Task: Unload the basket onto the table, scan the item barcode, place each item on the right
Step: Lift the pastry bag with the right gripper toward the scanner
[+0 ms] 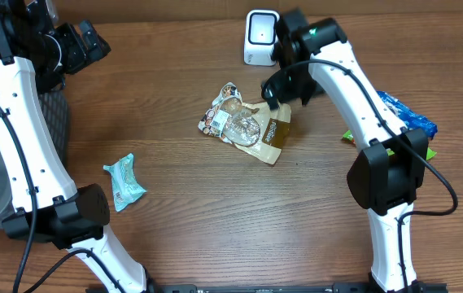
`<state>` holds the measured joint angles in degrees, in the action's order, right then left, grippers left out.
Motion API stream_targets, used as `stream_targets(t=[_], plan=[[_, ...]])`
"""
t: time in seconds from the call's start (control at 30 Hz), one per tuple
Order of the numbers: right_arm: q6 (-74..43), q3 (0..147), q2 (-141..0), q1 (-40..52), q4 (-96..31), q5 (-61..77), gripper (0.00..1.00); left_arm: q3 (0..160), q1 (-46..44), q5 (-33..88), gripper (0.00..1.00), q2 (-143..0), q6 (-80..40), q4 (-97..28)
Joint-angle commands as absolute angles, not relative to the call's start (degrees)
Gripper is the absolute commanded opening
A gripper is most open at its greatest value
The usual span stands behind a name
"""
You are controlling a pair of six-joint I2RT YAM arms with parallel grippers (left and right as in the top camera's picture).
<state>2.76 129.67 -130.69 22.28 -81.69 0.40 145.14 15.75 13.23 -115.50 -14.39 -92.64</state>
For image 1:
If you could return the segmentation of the beige brown cookie bag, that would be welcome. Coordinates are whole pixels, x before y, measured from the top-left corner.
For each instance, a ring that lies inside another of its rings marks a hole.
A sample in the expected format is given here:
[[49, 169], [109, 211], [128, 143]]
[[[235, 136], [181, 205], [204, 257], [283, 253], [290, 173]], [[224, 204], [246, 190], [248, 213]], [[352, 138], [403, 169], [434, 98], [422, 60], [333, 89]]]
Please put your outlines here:
[[274, 165], [289, 134], [290, 118], [289, 105], [272, 110], [266, 102], [245, 103], [236, 85], [228, 82], [206, 110], [198, 129]]

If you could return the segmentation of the blue snack bar wrapper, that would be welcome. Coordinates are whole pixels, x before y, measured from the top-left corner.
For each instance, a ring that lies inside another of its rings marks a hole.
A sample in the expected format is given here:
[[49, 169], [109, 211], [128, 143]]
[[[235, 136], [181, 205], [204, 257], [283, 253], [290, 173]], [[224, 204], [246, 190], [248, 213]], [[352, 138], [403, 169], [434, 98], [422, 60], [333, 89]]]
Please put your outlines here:
[[378, 96], [409, 129], [422, 129], [429, 139], [433, 139], [438, 133], [436, 123], [426, 116], [414, 112], [398, 98], [385, 91], [378, 91]]

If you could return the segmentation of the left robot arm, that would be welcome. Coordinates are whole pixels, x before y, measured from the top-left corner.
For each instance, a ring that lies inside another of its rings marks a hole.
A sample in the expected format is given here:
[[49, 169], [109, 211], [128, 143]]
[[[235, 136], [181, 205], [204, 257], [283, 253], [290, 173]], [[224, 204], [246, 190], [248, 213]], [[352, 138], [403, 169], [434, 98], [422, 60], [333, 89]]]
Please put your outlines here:
[[2, 227], [10, 238], [52, 243], [80, 258], [107, 292], [150, 292], [146, 269], [110, 227], [102, 188], [76, 186], [39, 103], [110, 46], [89, 21], [56, 25], [51, 11], [45, 1], [0, 1], [0, 154], [14, 209]]

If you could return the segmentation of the light teal snack packet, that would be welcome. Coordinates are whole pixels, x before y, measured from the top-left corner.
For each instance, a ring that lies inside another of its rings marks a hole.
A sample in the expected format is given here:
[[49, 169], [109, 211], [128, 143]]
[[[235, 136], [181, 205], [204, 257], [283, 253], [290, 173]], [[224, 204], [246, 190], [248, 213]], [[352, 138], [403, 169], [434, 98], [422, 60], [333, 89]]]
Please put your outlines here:
[[146, 193], [146, 189], [138, 183], [135, 177], [133, 163], [134, 155], [129, 153], [113, 165], [103, 166], [103, 170], [111, 175], [112, 193], [117, 212], [121, 212]]

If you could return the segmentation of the green snack packet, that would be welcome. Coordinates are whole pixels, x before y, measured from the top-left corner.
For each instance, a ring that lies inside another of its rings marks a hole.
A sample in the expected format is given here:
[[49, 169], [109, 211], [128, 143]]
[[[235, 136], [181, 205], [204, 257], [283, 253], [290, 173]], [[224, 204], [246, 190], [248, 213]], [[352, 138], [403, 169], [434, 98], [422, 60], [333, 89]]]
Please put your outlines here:
[[[352, 132], [350, 130], [348, 130], [346, 133], [343, 134], [342, 140], [352, 145], [356, 144], [354, 137], [352, 136]], [[391, 156], [391, 155], [394, 155], [395, 152], [391, 148], [387, 148], [387, 154]], [[436, 155], [437, 155], [436, 151], [431, 150], [429, 147], [427, 148], [426, 160], [431, 160]]]

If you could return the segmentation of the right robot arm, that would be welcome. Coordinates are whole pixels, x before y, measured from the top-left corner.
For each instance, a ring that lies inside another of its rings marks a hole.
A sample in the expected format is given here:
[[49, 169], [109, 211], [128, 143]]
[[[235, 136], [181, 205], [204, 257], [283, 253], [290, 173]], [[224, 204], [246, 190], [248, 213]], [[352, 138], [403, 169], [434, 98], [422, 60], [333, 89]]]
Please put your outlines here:
[[354, 200], [369, 216], [370, 283], [376, 292], [423, 292], [411, 260], [410, 218], [422, 185], [428, 138], [411, 130], [380, 99], [333, 18], [310, 24], [300, 9], [281, 14], [272, 59], [280, 69], [261, 96], [275, 110], [327, 94], [354, 138], [358, 155], [347, 173]]

